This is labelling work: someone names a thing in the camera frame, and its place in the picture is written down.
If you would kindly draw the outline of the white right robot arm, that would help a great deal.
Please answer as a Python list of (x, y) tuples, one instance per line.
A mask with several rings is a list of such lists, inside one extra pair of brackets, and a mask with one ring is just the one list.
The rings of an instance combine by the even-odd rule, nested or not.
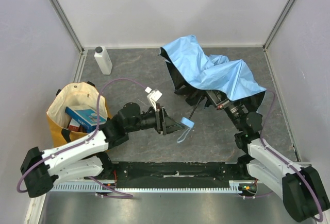
[(263, 138), (266, 120), (258, 113), (265, 97), (261, 92), (239, 100), (230, 100), (225, 93), (207, 90), (205, 106), (224, 110), (238, 130), (235, 142), (245, 152), (239, 166), (251, 177), (260, 180), (283, 201), (288, 214), (297, 222), (313, 218), (324, 220), (329, 198), (318, 171), (311, 165), (290, 161), (272, 148)]

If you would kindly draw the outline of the light blue folding umbrella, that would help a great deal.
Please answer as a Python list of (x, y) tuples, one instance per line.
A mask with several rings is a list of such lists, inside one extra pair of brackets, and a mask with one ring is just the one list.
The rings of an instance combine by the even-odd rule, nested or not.
[(160, 56), (174, 84), (176, 95), (185, 95), (186, 102), (196, 107), (207, 100), (206, 91), (220, 91), (228, 98), (223, 109), (240, 135), (258, 135), (262, 115), (258, 113), (266, 88), (254, 79), (242, 60), (230, 61), (224, 55), (206, 55), (196, 36), (180, 37), (160, 48)]

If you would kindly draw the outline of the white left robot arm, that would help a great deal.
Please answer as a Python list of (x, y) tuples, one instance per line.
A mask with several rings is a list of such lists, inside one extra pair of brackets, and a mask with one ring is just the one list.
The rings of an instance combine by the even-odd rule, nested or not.
[(166, 135), (183, 130), (184, 126), (169, 117), (160, 104), (142, 112), (137, 103), (129, 102), (113, 118), (80, 139), (44, 151), (31, 148), (21, 165), (22, 177), (16, 190), (36, 198), (62, 182), (88, 176), (107, 178), (113, 164), (106, 151), (128, 141), (129, 133), (146, 129)]

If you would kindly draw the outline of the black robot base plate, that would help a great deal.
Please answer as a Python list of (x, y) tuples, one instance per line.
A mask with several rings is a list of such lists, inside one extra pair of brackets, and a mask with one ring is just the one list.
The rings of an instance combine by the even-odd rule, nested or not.
[(112, 179), (119, 181), (167, 177), (211, 178), (219, 180), (251, 180), (237, 163), (226, 162), (113, 162)]

